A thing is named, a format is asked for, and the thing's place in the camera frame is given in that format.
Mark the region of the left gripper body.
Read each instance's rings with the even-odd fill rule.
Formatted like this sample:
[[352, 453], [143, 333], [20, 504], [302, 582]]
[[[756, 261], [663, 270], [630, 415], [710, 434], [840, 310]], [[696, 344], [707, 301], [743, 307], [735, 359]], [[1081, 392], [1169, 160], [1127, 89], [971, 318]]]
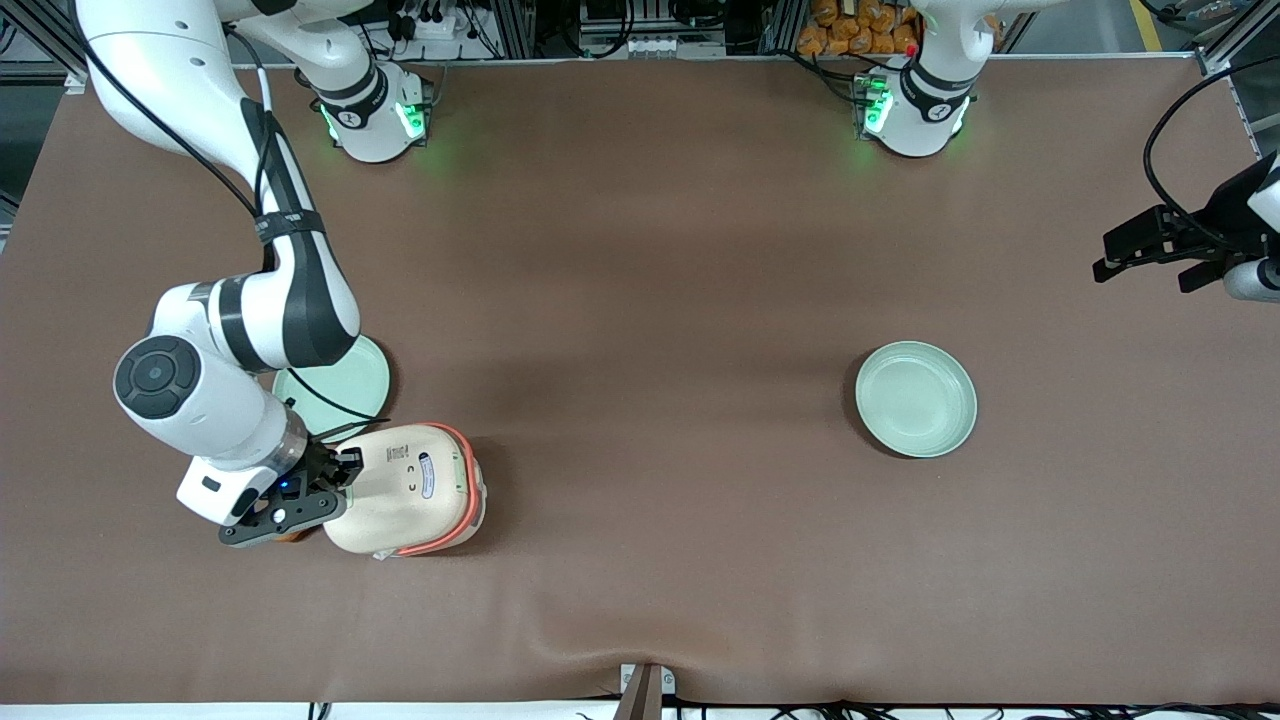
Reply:
[[1248, 258], [1277, 259], [1279, 159], [1270, 152], [1220, 183], [1196, 214]]

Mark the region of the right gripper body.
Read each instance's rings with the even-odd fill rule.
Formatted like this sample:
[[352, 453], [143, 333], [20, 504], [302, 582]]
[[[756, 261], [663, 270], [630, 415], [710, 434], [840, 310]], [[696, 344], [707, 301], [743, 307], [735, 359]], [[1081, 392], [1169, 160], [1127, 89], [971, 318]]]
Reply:
[[219, 527], [315, 527], [337, 515], [337, 495], [317, 491], [307, 450], [278, 450], [241, 470], [191, 461], [178, 501]]

